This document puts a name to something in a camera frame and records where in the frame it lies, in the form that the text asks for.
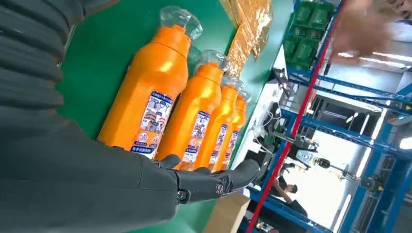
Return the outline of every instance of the cardboard box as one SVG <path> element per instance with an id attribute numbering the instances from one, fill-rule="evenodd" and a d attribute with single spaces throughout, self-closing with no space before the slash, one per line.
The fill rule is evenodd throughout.
<path id="1" fill-rule="evenodd" d="M 233 193 L 217 201 L 204 233 L 236 233 L 246 213 L 250 198 Z"/>

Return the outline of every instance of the bottle body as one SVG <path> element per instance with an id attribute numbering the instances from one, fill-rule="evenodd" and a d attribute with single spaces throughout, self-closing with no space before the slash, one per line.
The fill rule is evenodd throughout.
<path id="1" fill-rule="evenodd" d="M 225 170 L 229 166 L 230 158 L 236 147 L 239 132 L 246 123 L 246 105 L 247 102 L 239 96 L 236 101 L 236 116 L 233 119 L 232 124 L 229 126 L 228 136 L 223 142 L 221 154 L 219 155 L 219 159 L 212 169 L 212 172 Z"/>
<path id="2" fill-rule="evenodd" d="M 175 169 L 192 170 L 210 116 L 221 101 L 222 75 L 216 67 L 202 66 L 189 80 L 165 129 L 155 159 L 176 154 L 182 162 Z"/>
<path id="3" fill-rule="evenodd" d="M 159 29 L 136 53 L 98 140 L 154 156 L 173 102 L 188 80 L 189 47 L 184 33 Z"/>
<path id="4" fill-rule="evenodd" d="M 230 86 L 223 86 L 221 93 L 221 103 L 210 117 L 210 122 L 193 169 L 209 167 L 210 164 L 214 164 L 217 161 L 227 134 L 227 128 L 235 117 L 237 90 Z"/>

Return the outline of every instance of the bottle neck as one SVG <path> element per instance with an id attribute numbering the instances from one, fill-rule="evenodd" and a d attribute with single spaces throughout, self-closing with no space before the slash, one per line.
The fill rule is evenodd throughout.
<path id="1" fill-rule="evenodd" d="M 165 45 L 188 58 L 191 39 L 184 32 L 174 28 L 161 27 L 152 39 L 152 42 Z"/>
<path id="2" fill-rule="evenodd" d="M 217 67 L 211 67 L 205 64 L 199 67 L 196 75 L 209 79 L 220 86 L 222 82 L 223 71 Z"/>
<path id="3" fill-rule="evenodd" d="M 232 86 L 222 86 L 222 98 L 227 100 L 236 100 L 238 97 L 238 92 Z"/>
<path id="4" fill-rule="evenodd" d="M 236 109 L 242 112 L 246 112 L 247 102 L 240 96 L 236 100 Z"/>

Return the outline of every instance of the bottle label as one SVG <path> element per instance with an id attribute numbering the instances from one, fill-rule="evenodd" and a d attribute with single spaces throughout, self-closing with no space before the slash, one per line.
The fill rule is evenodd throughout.
<path id="1" fill-rule="evenodd" d="M 226 136 L 226 132 L 227 132 L 227 125 L 222 125 L 219 131 L 218 139 L 216 140 L 215 150 L 213 151 L 212 156 L 210 157 L 209 164 L 214 164 L 218 160 L 220 150 L 222 148 L 222 143 L 223 143 L 224 137 Z"/>
<path id="2" fill-rule="evenodd" d="M 233 150 L 235 149 L 238 136 L 239 136 L 239 132 L 233 131 L 232 136 L 230 137 L 229 146 L 227 147 L 227 150 L 226 150 L 226 154 L 224 154 L 224 161 L 223 161 L 224 165 L 229 163 L 229 158 L 232 155 Z"/>
<path id="3" fill-rule="evenodd" d="M 199 111 L 182 162 L 194 163 L 196 161 L 197 153 L 199 152 L 209 121 L 210 115 L 203 111 Z"/>
<path id="4" fill-rule="evenodd" d="M 130 151 L 144 154 L 149 159 L 155 156 L 172 105 L 171 98 L 156 91 L 152 92 L 140 122 L 140 129 L 136 131 L 135 144 Z"/>

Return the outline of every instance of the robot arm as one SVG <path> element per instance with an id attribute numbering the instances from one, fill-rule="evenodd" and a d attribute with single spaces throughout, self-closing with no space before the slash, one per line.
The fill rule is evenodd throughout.
<path id="1" fill-rule="evenodd" d="M 63 74 L 56 64 L 71 24 L 115 2 L 0 3 L 0 232 L 126 232 L 257 175 L 251 161 L 211 175 L 170 170 L 91 140 L 57 114 L 63 97 L 54 86 Z"/>

